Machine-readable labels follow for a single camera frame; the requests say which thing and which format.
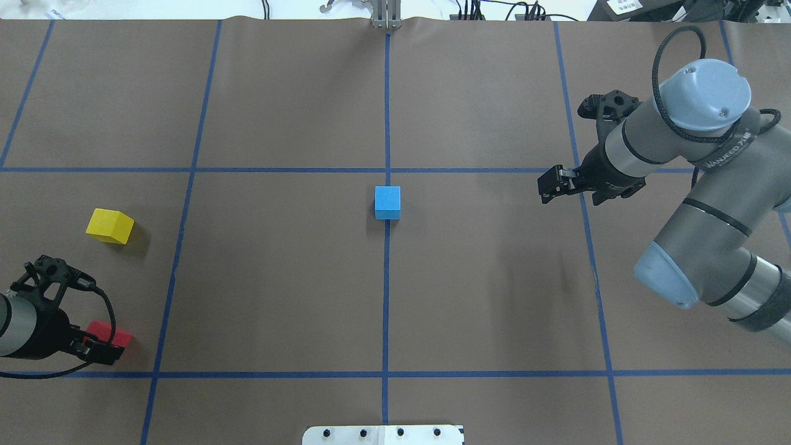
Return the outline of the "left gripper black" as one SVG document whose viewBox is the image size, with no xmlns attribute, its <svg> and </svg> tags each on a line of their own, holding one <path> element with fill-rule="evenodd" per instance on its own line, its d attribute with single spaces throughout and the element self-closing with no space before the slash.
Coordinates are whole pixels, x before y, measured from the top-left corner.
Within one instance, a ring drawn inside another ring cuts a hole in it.
<svg viewBox="0 0 791 445">
<path fill-rule="evenodd" d="M 111 366 L 122 357 L 122 347 L 99 341 L 96 336 L 70 323 L 62 309 L 57 309 L 42 326 L 37 327 L 25 344 L 26 360 L 43 360 L 56 352 L 68 352 L 85 363 Z"/>
</svg>

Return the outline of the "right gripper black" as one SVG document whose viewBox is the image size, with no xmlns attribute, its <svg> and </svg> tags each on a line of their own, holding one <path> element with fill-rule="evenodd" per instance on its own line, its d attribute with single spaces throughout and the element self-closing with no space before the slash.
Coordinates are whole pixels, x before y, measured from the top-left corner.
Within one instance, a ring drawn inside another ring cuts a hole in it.
<svg viewBox="0 0 791 445">
<path fill-rule="evenodd" d="M 581 177 L 583 185 L 574 181 Z M 620 172 L 607 158 L 604 144 L 599 143 L 585 155 L 577 172 L 556 164 L 538 177 L 538 194 L 542 205 L 548 205 L 562 195 L 577 195 L 590 191 L 593 205 L 621 197 L 628 199 L 646 186 L 644 177 L 632 177 Z"/>
</svg>

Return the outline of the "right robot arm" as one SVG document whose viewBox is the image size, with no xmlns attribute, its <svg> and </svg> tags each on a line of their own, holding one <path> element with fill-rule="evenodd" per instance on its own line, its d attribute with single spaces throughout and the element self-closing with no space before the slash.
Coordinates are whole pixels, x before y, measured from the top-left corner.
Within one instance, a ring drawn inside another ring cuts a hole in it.
<svg viewBox="0 0 791 445">
<path fill-rule="evenodd" d="M 645 102 L 614 90 L 579 110 L 598 141 L 573 169 L 538 180 L 543 203 L 591 192 L 594 205 L 627 199 L 676 158 L 703 175 L 633 269 L 671 304 L 719 307 L 734 326 L 789 343 L 789 269 L 744 243 L 771 212 L 789 212 L 789 129 L 750 107 L 751 88 L 719 59 L 688 63 Z"/>
</svg>

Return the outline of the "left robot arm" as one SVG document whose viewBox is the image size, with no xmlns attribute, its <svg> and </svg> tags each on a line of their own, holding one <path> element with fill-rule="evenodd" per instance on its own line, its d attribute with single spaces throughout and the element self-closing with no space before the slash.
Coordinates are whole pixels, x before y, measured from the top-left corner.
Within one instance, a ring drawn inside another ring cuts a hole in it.
<svg viewBox="0 0 791 445">
<path fill-rule="evenodd" d="M 126 345 L 115 344 L 109 335 L 109 331 L 101 336 L 74 326 L 63 310 L 43 315 L 28 300 L 2 294 L 2 357 L 44 360 L 63 352 L 85 363 L 113 365 L 126 351 Z"/>
</svg>

